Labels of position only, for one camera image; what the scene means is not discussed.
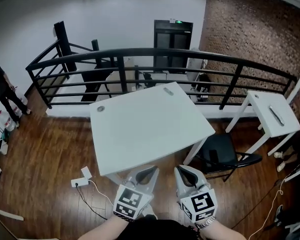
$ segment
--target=bracelet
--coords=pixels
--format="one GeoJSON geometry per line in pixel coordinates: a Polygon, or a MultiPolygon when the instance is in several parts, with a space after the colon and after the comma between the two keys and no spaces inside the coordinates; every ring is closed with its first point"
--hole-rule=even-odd
{"type": "Polygon", "coordinates": [[[210,218],[208,218],[204,223],[202,224],[196,224],[196,227],[199,229],[199,230],[202,230],[208,226],[210,226],[212,224],[212,222],[214,222],[216,220],[216,217],[215,216],[211,216],[210,218]]]}
{"type": "Polygon", "coordinates": [[[116,215],[116,216],[118,216],[120,219],[123,219],[123,220],[125,220],[125,221],[127,221],[127,222],[129,222],[129,223],[135,221],[134,219],[132,219],[132,218],[127,218],[126,216],[124,216],[124,215],[122,215],[122,214],[120,214],[120,213],[118,213],[118,212],[116,212],[116,211],[113,211],[113,214],[116,215]]]}

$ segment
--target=table leg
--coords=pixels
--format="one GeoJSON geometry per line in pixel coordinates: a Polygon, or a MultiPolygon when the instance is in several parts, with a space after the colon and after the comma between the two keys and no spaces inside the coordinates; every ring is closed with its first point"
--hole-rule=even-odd
{"type": "Polygon", "coordinates": [[[269,139],[269,136],[267,134],[263,135],[252,147],[250,147],[246,153],[252,154],[255,152],[258,148],[262,146],[267,140],[269,139]]]}
{"type": "Polygon", "coordinates": [[[248,106],[248,104],[249,104],[249,99],[248,99],[248,97],[246,97],[245,100],[244,100],[244,102],[242,103],[239,111],[235,114],[234,118],[229,123],[228,127],[225,129],[226,133],[229,133],[232,130],[232,128],[235,126],[235,124],[238,122],[239,118],[241,117],[241,115],[245,111],[245,109],[248,106]]]}
{"type": "Polygon", "coordinates": [[[105,175],[106,177],[108,177],[110,180],[112,180],[115,184],[117,185],[121,185],[124,182],[124,179],[121,178],[118,174],[116,173],[111,173],[111,174],[107,174],[105,175]]]}
{"type": "Polygon", "coordinates": [[[295,135],[295,132],[289,133],[278,145],[268,152],[268,156],[271,156],[274,152],[281,148],[293,135],[295,135]]]}
{"type": "Polygon", "coordinates": [[[294,174],[292,174],[291,176],[285,178],[284,182],[288,182],[290,181],[291,179],[293,179],[294,177],[297,177],[298,175],[300,175],[300,169],[297,170],[294,174]]]}
{"type": "Polygon", "coordinates": [[[198,141],[197,143],[193,144],[189,154],[186,156],[185,160],[183,161],[183,164],[187,166],[192,159],[195,157],[195,155],[199,152],[202,145],[205,143],[207,138],[204,138],[203,140],[198,141]]]}

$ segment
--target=black metal railing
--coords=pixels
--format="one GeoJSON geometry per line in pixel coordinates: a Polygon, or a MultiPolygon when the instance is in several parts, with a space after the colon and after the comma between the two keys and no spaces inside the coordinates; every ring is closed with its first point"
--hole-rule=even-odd
{"type": "Polygon", "coordinates": [[[241,105],[241,103],[230,103],[229,98],[245,98],[246,95],[242,94],[233,94],[234,88],[236,89],[248,89],[248,90],[257,90],[257,91],[265,91],[265,92],[273,92],[279,94],[285,94],[288,88],[291,86],[292,82],[296,82],[297,78],[289,73],[283,72],[276,68],[260,64],[257,62],[253,62],[246,59],[235,58],[227,55],[210,53],[210,52],[197,52],[190,50],[182,50],[182,49],[163,49],[163,48],[128,48],[128,49],[112,49],[112,50],[102,50],[102,51],[92,51],[91,49],[69,43],[70,46],[81,48],[87,50],[89,52],[85,53],[75,53],[72,52],[71,55],[67,56],[59,56],[54,57],[49,60],[41,61],[42,58],[48,54],[54,47],[58,46],[58,41],[47,48],[42,54],[40,54],[30,65],[26,68],[29,72],[32,81],[34,82],[35,87],[37,88],[39,94],[42,99],[46,103],[46,105],[51,108],[54,105],[87,105],[94,101],[79,101],[79,102],[51,102],[51,99],[54,97],[68,97],[68,96],[85,96],[85,95],[122,95],[128,93],[128,85],[127,84],[166,84],[171,82],[177,82],[178,84],[183,85],[205,85],[205,86],[219,86],[225,87],[225,93],[214,93],[214,92],[196,92],[190,91],[186,92],[189,96],[216,96],[223,97],[222,102],[195,102],[196,105],[220,105],[219,109],[222,110],[225,105],[241,105]],[[220,70],[208,70],[208,69],[189,69],[183,67],[125,67],[124,57],[146,57],[146,56],[155,56],[155,57],[181,57],[181,58],[194,58],[194,59],[202,59],[208,61],[216,61],[222,63],[228,63],[232,65],[236,65],[236,70],[234,73],[220,70]],[[88,63],[88,64],[97,64],[100,60],[105,60],[105,58],[110,58],[111,67],[107,68],[94,68],[88,70],[76,70],[76,71],[67,71],[59,72],[57,74],[52,74],[53,70],[50,74],[45,76],[40,76],[40,74],[36,74],[34,76],[33,71],[42,69],[50,66],[57,65],[65,65],[69,63],[88,63]],[[264,72],[268,72],[277,76],[280,76],[286,81],[280,82],[267,78],[261,78],[246,74],[241,74],[244,67],[258,69],[264,72]],[[61,83],[61,84],[49,84],[43,85],[38,84],[38,81],[47,80],[49,78],[56,77],[69,77],[70,75],[76,74],[84,74],[84,73],[95,73],[100,74],[104,72],[119,72],[118,80],[102,80],[102,81],[85,81],[85,82],[75,82],[75,83],[61,83]],[[194,73],[207,73],[207,74],[215,74],[232,77],[230,83],[224,82],[210,82],[210,81],[189,81],[189,80],[155,80],[155,79],[126,79],[126,72],[128,71],[169,71],[173,73],[176,71],[178,73],[186,73],[186,72],[194,72],[194,73]],[[262,81],[265,83],[275,84],[281,87],[281,89],[271,89],[264,88],[258,86],[249,86],[249,85],[238,85],[238,79],[250,79],[254,81],[262,81]],[[62,87],[72,87],[72,86],[88,86],[88,85],[110,85],[110,84],[120,84],[121,91],[92,91],[92,92],[78,92],[78,93],[62,93],[62,94],[47,94],[47,92],[43,92],[43,90],[49,90],[51,88],[62,88],[62,87]]]}

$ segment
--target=wrist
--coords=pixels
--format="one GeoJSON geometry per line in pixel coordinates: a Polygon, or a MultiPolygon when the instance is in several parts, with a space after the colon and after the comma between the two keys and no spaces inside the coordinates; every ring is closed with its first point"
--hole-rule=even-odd
{"type": "Polygon", "coordinates": [[[126,217],[116,211],[113,211],[113,214],[115,216],[117,216],[118,218],[122,219],[122,220],[125,220],[126,222],[130,223],[130,222],[134,222],[135,220],[133,218],[129,218],[129,217],[126,217]]]}
{"type": "Polygon", "coordinates": [[[209,227],[214,221],[216,220],[216,217],[214,216],[211,216],[207,219],[203,219],[203,220],[200,220],[200,221],[197,221],[195,223],[195,226],[199,229],[199,230],[203,230],[205,229],[206,227],[209,227]]]}
{"type": "Polygon", "coordinates": [[[116,216],[116,215],[112,215],[111,216],[111,218],[110,218],[110,220],[113,220],[113,221],[115,221],[116,223],[120,223],[120,224],[122,224],[122,225],[124,225],[124,224],[129,224],[129,222],[128,221],[126,221],[125,219],[123,219],[123,218],[121,218],[121,217],[119,217],[119,216],[116,216]]]}

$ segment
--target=handrail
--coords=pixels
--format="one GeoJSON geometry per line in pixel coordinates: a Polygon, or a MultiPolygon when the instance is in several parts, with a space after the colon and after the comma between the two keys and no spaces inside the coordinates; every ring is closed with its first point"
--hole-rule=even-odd
{"type": "Polygon", "coordinates": [[[47,49],[45,49],[38,57],[36,57],[31,63],[30,65],[33,64],[38,64],[39,61],[41,61],[48,53],[50,53],[54,48],[56,48],[56,46],[58,45],[59,40],[55,41],[53,44],[51,44],[47,49]]]}
{"type": "Polygon", "coordinates": [[[203,52],[203,51],[190,51],[184,49],[165,49],[165,48],[126,48],[126,49],[112,49],[112,50],[102,50],[102,51],[93,51],[91,49],[85,48],[80,45],[76,45],[73,43],[69,43],[70,46],[81,48],[87,50],[89,52],[85,53],[77,53],[71,52],[71,55],[62,56],[59,52],[59,57],[56,55],[49,60],[40,61],[45,55],[47,55],[53,48],[59,48],[58,40],[50,45],[44,52],[42,52],[29,66],[26,67],[26,70],[30,74],[31,79],[33,80],[34,85],[38,89],[39,94],[43,98],[44,102],[47,104],[49,108],[52,105],[82,105],[82,104],[90,104],[90,101],[82,101],[82,102],[51,102],[52,98],[54,97],[68,97],[68,96],[87,96],[87,95],[105,95],[111,98],[111,95],[122,95],[129,93],[128,85],[127,84],[149,84],[146,87],[155,86],[156,84],[167,84],[171,82],[176,82],[181,85],[192,85],[193,87],[209,87],[209,86],[217,86],[217,87],[224,87],[221,92],[222,93],[213,93],[213,92],[197,92],[197,91],[188,91],[185,92],[188,96],[214,96],[214,97],[221,97],[221,102],[211,102],[210,100],[198,100],[194,102],[196,105],[220,105],[219,109],[222,110],[225,105],[240,105],[241,103],[229,103],[228,100],[230,97],[233,98],[242,98],[244,99],[246,95],[243,94],[232,94],[235,88],[237,89],[249,89],[249,90],[257,90],[257,91],[264,91],[264,92],[272,92],[278,94],[285,94],[288,90],[289,86],[291,85],[292,81],[297,81],[297,78],[294,75],[289,73],[280,71],[276,68],[271,66],[263,65],[251,60],[241,59],[236,57],[230,57],[223,54],[211,53],[211,52],[203,52]],[[232,65],[236,65],[235,72],[227,72],[227,71],[220,71],[220,70],[213,70],[213,69],[190,69],[184,67],[153,67],[153,66],[140,66],[140,67],[125,67],[124,64],[124,57],[139,57],[139,56],[169,56],[169,57],[181,57],[181,58],[194,58],[194,59],[202,59],[202,60],[209,60],[209,61],[217,61],[222,63],[229,63],[232,65]],[[85,64],[97,64],[97,62],[91,62],[89,60],[96,60],[96,61],[107,61],[104,58],[111,59],[111,66],[114,66],[114,58],[117,59],[116,67],[107,67],[107,68],[94,68],[88,70],[76,70],[76,71],[67,71],[65,64],[68,63],[85,63],[85,64]],[[54,73],[54,70],[57,68],[58,65],[62,65],[62,69],[58,73],[54,73]],[[40,76],[40,73],[46,68],[54,66],[52,70],[45,76],[40,76]],[[241,74],[244,67],[253,68],[262,70],[271,74],[275,74],[277,76],[281,76],[286,78],[287,83],[256,77],[247,74],[241,74]],[[33,70],[41,69],[39,73],[34,76],[33,70]],[[72,82],[72,83],[61,83],[61,84],[54,84],[58,77],[67,77],[69,79],[70,75],[78,75],[94,73],[98,76],[99,73],[111,73],[117,71],[119,73],[119,80],[103,80],[102,78],[100,81],[84,81],[84,82],[72,82]],[[210,82],[210,81],[194,81],[194,80],[174,80],[174,79],[166,79],[166,80],[157,80],[157,79],[126,79],[126,71],[135,71],[135,72],[146,72],[151,71],[155,73],[155,71],[169,71],[173,73],[176,72],[193,72],[193,73],[206,73],[206,74],[214,74],[214,75],[222,75],[231,77],[231,82],[210,82]],[[54,78],[49,84],[46,83],[47,79],[54,78]],[[283,86],[283,90],[277,89],[270,89],[270,88],[263,88],[258,86],[250,86],[250,85],[238,85],[238,79],[251,79],[254,81],[262,81],[267,82],[279,86],[283,86]],[[107,85],[109,84],[120,84],[122,91],[109,91],[107,85]],[[52,93],[48,94],[49,89],[58,89],[62,87],[73,87],[73,86],[89,86],[89,85],[105,85],[107,92],[99,92],[99,91],[91,91],[91,92],[78,92],[78,93],[52,93]]]}
{"type": "MultiPolygon", "coordinates": [[[[51,60],[53,60],[55,57],[57,57],[58,56],[58,53],[56,54],[56,55],[54,55],[52,58],[51,58],[51,60]]],[[[45,70],[45,67],[43,67],[43,68],[41,68],[40,69],[40,71],[34,76],[35,78],[36,77],[38,77],[41,73],[42,73],[42,71],[44,71],[45,70]]]]}
{"type": "Polygon", "coordinates": [[[297,78],[286,72],[280,71],[274,67],[260,64],[251,60],[231,57],[228,55],[217,54],[205,51],[191,51],[185,49],[165,49],[165,48],[125,48],[125,49],[111,49],[101,51],[91,51],[87,53],[79,53],[63,56],[56,59],[50,59],[39,62],[37,64],[30,64],[26,67],[26,70],[36,70],[43,67],[54,66],[61,63],[71,63],[77,61],[86,61],[92,59],[102,59],[110,57],[139,57],[139,56],[171,56],[171,57],[182,57],[182,58],[194,58],[203,59],[231,64],[241,64],[248,68],[254,68],[263,70],[269,73],[276,74],[285,78],[292,78],[293,81],[297,81],[297,78]]]}
{"type": "Polygon", "coordinates": [[[83,47],[83,46],[81,46],[81,45],[77,45],[77,44],[74,44],[74,43],[69,43],[69,45],[72,46],[72,47],[76,47],[76,48],[80,48],[80,49],[89,51],[89,52],[93,52],[93,51],[94,51],[94,50],[92,50],[92,49],[89,49],[89,48],[86,48],[86,47],[83,47]]]}

